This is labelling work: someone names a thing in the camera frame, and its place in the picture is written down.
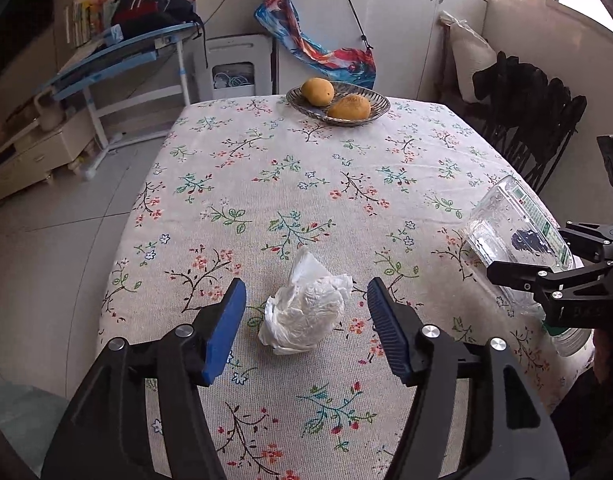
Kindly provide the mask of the clear plastic bottle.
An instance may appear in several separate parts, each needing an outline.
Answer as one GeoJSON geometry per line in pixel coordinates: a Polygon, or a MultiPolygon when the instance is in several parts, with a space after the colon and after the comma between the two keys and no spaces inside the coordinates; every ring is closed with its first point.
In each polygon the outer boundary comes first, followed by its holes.
{"type": "MultiPolygon", "coordinates": [[[[494,261],[546,266],[554,272],[581,268],[558,232],[558,224],[531,188],[506,176],[477,203],[465,226],[471,248],[489,268],[494,261]]],[[[546,324],[545,313],[527,286],[520,290],[494,285],[507,303],[522,314],[543,322],[556,352],[568,358],[582,350],[591,336],[588,328],[556,328],[546,324]]]]}

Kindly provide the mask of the white plastic bag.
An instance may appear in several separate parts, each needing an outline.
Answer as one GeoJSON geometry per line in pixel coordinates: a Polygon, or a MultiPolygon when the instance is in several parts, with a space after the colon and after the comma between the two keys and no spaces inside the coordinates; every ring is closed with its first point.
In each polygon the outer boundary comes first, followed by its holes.
{"type": "Polygon", "coordinates": [[[301,247],[287,284],[266,300],[259,341],[276,356],[315,350],[343,319],[352,288],[351,275],[331,274],[301,247]]]}

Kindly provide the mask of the teal white sofa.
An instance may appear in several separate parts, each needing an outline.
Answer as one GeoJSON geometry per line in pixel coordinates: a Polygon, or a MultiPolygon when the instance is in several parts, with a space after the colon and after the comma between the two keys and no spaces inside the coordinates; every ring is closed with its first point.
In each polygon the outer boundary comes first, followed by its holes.
{"type": "Polygon", "coordinates": [[[34,474],[42,471],[67,406],[63,396],[0,380],[0,430],[34,474]]]}

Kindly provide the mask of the black folding chairs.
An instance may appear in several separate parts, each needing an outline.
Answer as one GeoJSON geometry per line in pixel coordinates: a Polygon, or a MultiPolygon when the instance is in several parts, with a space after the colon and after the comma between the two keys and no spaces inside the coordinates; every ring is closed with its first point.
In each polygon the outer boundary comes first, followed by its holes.
{"type": "Polygon", "coordinates": [[[552,177],[587,110],[585,96],[573,96],[561,79],[549,78],[515,55],[497,52],[468,79],[476,101],[459,90],[457,65],[444,56],[435,98],[448,105],[495,148],[535,193],[552,177]]]}

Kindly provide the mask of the white TV cabinet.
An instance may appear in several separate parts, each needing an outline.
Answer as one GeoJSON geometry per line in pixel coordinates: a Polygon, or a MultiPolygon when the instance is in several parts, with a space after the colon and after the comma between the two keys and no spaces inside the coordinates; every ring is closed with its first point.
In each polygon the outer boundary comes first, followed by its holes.
{"type": "Polygon", "coordinates": [[[95,140],[87,110],[80,110],[51,132],[33,128],[0,149],[0,200],[46,180],[75,162],[95,140]]]}

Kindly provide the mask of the floral tablecloth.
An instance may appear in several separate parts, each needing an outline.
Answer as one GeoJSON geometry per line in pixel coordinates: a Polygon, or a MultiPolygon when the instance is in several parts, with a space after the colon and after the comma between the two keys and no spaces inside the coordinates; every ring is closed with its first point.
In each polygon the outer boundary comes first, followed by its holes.
{"type": "Polygon", "coordinates": [[[591,364],[489,285],[469,214],[512,167],[439,104],[394,99],[359,128],[305,117],[282,96],[199,103],[180,115],[140,187],[100,306],[101,341],[157,339],[247,287],[223,374],[200,393],[231,479],[379,479],[413,401],[373,329],[366,286],[453,338],[504,338],[547,408],[591,364]],[[266,300],[306,249],[354,289],[313,351],[258,337],[266,300]]]}

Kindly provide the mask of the grey fruit plate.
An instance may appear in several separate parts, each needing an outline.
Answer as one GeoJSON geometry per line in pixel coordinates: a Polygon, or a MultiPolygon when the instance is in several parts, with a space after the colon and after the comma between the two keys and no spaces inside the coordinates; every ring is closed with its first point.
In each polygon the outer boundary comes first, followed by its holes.
{"type": "Polygon", "coordinates": [[[345,82],[333,82],[331,85],[334,93],[327,105],[316,106],[300,87],[287,92],[287,102],[305,116],[340,127],[367,125],[390,110],[389,100],[379,92],[345,82]]]}

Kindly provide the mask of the brownish mango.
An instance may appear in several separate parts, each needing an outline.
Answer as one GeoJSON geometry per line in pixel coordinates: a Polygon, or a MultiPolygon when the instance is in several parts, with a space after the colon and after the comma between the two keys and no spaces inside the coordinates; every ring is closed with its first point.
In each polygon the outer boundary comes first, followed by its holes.
{"type": "Polygon", "coordinates": [[[344,120],[364,120],[371,116],[371,102],[361,94],[348,94],[328,107],[327,116],[344,120]]]}

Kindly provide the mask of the pink kettlebell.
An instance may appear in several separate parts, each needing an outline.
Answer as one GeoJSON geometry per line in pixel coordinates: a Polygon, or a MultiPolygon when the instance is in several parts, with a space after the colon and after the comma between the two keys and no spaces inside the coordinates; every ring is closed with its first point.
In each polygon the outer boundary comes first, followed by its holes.
{"type": "Polygon", "coordinates": [[[64,121],[64,110],[60,102],[54,99],[52,88],[37,93],[33,104],[38,114],[38,123],[44,132],[54,130],[64,121]]]}

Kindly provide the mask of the colourful kite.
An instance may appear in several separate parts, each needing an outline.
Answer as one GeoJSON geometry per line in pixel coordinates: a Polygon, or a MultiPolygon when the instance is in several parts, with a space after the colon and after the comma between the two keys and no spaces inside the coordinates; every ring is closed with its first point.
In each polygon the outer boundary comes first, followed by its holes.
{"type": "Polygon", "coordinates": [[[326,78],[345,84],[374,88],[377,68],[373,47],[361,24],[359,31],[364,49],[326,49],[301,30],[299,13],[292,0],[265,0],[254,12],[254,18],[273,38],[301,63],[326,78]]]}

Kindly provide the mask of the yellow mango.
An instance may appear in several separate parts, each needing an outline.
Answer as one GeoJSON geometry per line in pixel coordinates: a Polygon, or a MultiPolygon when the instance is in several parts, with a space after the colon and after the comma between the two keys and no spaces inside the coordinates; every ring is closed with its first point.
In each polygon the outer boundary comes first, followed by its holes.
{"type": "Polygon", "coordinates": [[[326,107],[335,98],[335,88],[328,79],[314,77],[302,84],[301,94],[311,105],[326,107]]]}

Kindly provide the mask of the white cupboard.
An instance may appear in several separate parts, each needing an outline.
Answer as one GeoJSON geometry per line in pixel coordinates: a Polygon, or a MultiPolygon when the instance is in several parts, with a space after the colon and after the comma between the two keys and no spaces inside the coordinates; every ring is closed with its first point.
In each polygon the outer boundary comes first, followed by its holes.
{"type": "Polygon", "coordinates": [[[385,96],[437,102],[453,76],[442,12],[481,32],[488,0],[291,0],[302,32],[328,50],[370,44],[374,88],[385,96]]]}

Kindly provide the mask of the blue study desk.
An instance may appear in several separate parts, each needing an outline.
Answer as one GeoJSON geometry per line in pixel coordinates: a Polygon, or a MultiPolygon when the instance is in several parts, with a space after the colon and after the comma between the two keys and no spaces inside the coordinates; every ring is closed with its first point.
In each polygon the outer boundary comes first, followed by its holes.
{"type": "Polygon", "coordinates": [[[139,133],[135,136],[119,133],[113,138],[108,138],[101,119],[170,96],[183,96],[184,104],[189,105],[190,95],[184,61],[184,42],[188,39],[198,38],[206,38],[203,22],[183,23],[153,30],[147,32],[147,34],[125,39],[113,46],[105,47],[64,70],[60,70],[46,84],[41,85],[40,90],[48,90],[57,102],[75,94],[80,94],[84,98],[86,110],[90,119],[92,119],[95,140],[99,146],[99,153],[86,164],[83,170],[85,179],[90,180],[95,177],[98,167],[110,152],[163,139],[168,135],[165,130],[160,130],[139,133]],[[121,76],[137,67],[157,62],[160,54],[168,49],[175,54],[177,60],[177,71],[180,77],[178,84],[136,94],[136,96],[130,96],[104,107],[95,104],[92,91],[90,91],[90,88],[95,84],[121,76]]]}

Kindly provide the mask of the white plastic stool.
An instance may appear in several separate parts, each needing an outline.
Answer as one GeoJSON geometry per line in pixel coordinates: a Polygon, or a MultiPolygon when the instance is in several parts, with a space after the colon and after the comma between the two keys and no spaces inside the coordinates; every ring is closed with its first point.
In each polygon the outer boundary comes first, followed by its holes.
{"type": "Polygon", "coordinates": [[[200,101],[269,96],[273,93],[273,42],[260,34],[201,40],[195,47],[200,101]]]}

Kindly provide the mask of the row of books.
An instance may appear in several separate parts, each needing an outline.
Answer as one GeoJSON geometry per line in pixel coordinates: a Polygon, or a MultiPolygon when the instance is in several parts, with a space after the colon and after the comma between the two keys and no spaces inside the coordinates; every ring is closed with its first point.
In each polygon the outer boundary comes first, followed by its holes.
{"type": "Polygon", "coordinates": [[[110,27],[120,0],[73,0],[64,7],[64,31],[73,49],[87,44],[110,27]]]}

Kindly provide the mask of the dark backpack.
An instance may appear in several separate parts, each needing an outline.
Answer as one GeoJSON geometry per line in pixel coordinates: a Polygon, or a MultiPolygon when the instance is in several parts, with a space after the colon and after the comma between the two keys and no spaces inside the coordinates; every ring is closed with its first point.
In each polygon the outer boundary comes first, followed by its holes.
{"type": "Polygon", "coordinates": [[[185,23],[204,29],[196,0],[120,0],[111,20],[125,39],[185,23]]]}

